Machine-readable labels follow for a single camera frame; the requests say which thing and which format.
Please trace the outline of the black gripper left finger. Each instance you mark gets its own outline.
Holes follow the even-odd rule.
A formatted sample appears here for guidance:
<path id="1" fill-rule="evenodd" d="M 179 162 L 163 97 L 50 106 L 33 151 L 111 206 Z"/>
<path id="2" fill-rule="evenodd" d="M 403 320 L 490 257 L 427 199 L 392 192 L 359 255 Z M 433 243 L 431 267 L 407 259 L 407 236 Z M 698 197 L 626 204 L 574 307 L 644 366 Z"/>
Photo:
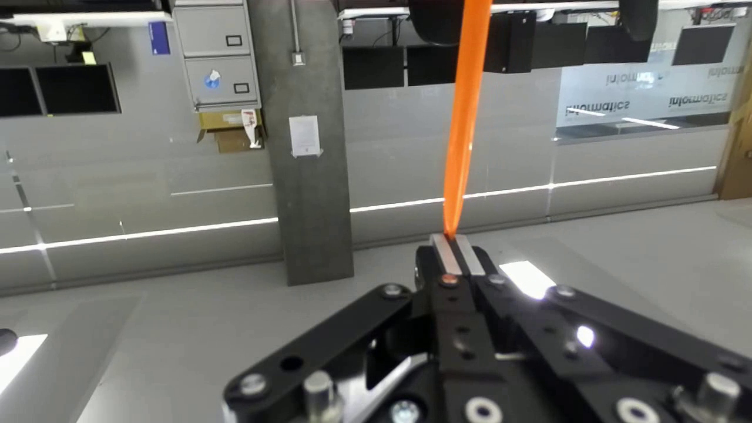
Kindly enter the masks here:
<path id="1" fill-rule="evenodd" d="M 439 316 L 473 304 L 480 249 L 433 236 L 416 284 L 386 282 L 234 377 L 226 423 L 431 423 L 439 412 Z"/>

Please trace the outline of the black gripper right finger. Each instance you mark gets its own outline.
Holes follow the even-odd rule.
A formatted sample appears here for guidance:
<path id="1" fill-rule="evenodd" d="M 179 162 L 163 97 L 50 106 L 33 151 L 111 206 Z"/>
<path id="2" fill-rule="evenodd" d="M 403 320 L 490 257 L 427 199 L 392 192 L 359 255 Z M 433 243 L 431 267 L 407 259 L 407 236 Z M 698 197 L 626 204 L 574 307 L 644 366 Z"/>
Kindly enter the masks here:
<path id="1" fill-rule="evenodd" d="M 499 353 L 567 423 L 752 423 L 752 361 L 567 284 L 528 296 L 465 237 L 454 251 Z"/>

